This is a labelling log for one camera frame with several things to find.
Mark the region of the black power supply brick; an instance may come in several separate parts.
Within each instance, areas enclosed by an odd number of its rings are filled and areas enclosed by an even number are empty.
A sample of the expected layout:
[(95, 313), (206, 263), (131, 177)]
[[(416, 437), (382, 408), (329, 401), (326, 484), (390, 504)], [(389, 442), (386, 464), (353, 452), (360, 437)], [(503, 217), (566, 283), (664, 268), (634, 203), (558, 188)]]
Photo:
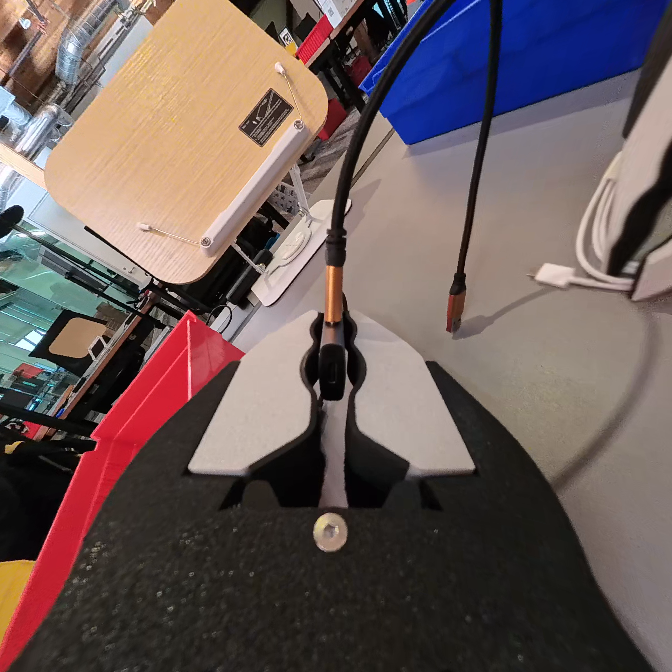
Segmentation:
[(250, 305), (248, 295), (255, 282), (266, 274), (270, 262), (273, 260), (273, 253), (264, 248), (260, 250), (253, 259), (253, 264), (247, 265), (245, 270), (240, 274), (239, 278), (234, 282), (231, 290), (226, 295), (226, 300), (232, 306), (241, 309), (247, 308)]

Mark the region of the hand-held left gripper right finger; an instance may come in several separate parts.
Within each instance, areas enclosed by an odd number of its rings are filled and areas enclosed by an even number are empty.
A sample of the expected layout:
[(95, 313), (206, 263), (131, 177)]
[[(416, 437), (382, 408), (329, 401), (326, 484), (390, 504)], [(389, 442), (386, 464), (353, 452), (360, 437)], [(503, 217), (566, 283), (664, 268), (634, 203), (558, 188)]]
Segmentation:
[(347, 315), (344, 483), (350, 507), (381, 507), (402, 482), (472, 476), (476, 465), (424, 358), (357, 311)]

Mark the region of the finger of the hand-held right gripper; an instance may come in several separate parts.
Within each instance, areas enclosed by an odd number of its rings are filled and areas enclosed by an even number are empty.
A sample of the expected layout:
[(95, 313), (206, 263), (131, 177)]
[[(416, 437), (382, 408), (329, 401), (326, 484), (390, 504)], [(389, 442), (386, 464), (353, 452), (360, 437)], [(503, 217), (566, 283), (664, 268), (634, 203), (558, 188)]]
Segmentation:
[(618, 275), (651, 236), (671, 199), (671, 6), (641, 68), (623, 129), (608, 272)]
[(652, 249), (640, 263), (632, 285), (632, 301), (642, 302), (671, 291), (671, 246)]

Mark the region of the silver ventilation duct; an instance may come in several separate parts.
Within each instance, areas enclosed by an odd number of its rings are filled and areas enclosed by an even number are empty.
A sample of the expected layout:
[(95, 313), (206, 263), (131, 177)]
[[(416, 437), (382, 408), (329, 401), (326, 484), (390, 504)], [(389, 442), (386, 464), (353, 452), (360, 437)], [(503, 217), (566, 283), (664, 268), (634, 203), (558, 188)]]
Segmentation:
[(56, 53), (55, 74), (66, 86), (78, 81), (83, 53), (104, 25), (108, 15), (125, 12), (130, 1), (90, 1), (63, 30)]

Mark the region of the red plastic bin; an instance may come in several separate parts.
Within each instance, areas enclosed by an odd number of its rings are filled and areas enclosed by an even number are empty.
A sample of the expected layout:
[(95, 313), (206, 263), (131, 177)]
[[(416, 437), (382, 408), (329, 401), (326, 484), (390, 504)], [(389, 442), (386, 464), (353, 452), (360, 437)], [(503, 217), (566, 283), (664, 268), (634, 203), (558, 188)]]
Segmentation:
[(1, 640), (7, 671), (63, 587), (105, 498), (151, 436), (216, 374), (244, 352), (185, 315), (92, 433), (96, 449), (77, 466)]

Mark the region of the yellow plastic bin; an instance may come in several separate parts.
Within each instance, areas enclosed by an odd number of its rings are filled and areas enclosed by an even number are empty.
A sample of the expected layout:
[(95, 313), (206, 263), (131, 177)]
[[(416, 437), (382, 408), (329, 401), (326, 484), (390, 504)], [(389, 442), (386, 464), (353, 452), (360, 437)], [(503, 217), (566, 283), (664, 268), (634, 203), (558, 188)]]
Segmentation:
[(34, 560), (1, 562), (1, 640), (26, 588)]

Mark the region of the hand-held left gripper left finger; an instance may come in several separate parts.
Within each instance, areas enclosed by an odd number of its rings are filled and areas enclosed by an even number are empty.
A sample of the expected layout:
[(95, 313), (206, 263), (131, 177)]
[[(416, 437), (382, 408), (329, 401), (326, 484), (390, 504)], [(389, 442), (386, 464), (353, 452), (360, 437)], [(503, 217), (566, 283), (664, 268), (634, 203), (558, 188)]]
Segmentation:
[(316, 507), (325, 458), (318, 380), (323, 314), (270, 333), (232, 370), (188, 469), (195, 475), (266, 481), (281, 507)]

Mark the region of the blue plastic bin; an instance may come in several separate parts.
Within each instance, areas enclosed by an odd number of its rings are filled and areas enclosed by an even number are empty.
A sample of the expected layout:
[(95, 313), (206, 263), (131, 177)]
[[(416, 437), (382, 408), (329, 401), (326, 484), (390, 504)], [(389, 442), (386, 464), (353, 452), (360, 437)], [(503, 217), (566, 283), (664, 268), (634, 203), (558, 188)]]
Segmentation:
[[(494, 115), (640, 68), (669, 1), (504, 1)], [(455, 1), (380, 106), (407, 145), (483, 116), (488, 1)]]

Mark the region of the red storage crate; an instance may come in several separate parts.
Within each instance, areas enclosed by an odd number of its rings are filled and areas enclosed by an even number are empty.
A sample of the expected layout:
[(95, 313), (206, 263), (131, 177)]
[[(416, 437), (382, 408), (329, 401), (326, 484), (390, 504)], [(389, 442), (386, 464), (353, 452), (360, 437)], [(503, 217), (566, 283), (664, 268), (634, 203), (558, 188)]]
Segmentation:
[(296, 57), (305, 65), (322, 49), (324, 45), (330, 42), (330, 36), (333, 26), (329, 17), (323, 15), (316, 25), (307, 33), (307, 37), (302, 39), (302, 43), (298, 46)]

